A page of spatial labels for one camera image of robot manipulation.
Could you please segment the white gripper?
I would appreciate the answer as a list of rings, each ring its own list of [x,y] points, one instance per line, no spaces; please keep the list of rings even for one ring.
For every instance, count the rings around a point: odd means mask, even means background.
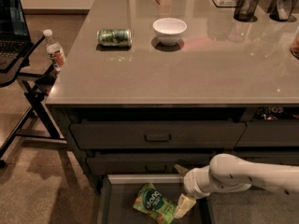
[[[210,195],[209,167],[193,168],[189,171],[187,168],[175,164],[174,168],[180,175],[184,175],[184,189],[189,195],[181,194],[178,199],[174,218],[182,218],[195,206],[196,199],[202,199]]]

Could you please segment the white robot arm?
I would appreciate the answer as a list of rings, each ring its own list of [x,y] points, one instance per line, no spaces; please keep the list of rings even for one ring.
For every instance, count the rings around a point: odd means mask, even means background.
[[[295,200],[299,195],[299,167],[245,161],[231,154],[214,156],[209,165],[187,170],[183,174],[185,194],[178,199],[174,218],[184,217],[195,201],[211,193],[231,193],[248,190],[251,186]]]

